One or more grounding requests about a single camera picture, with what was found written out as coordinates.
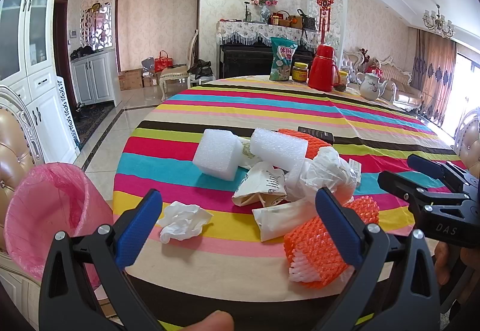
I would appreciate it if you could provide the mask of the person's left hand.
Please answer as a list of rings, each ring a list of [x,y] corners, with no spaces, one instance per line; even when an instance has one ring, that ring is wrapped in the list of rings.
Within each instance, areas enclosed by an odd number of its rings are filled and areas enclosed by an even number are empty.
[[[198,323],[191,324],[183,331],[233,331],[233,317],[225,311],[215,311]]]

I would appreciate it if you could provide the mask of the person's right hand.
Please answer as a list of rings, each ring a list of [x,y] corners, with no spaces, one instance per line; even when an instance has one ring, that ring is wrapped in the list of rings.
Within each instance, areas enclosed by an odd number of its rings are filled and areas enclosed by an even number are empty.
[[[436,273],[439,285],[445,285],[450,277],[450,267],[448,266],[449,250],[448,244],[439,242],[434,250],[435,264],[434,270]],[[465,304],[473,291],[476,290],[479,284],[480,271],[480,251],[479,249],[462,248],[460,250],[461,261],[470,268],[473,268],[473,275],[464,290],[458,295],[457,301],[460,304]]]

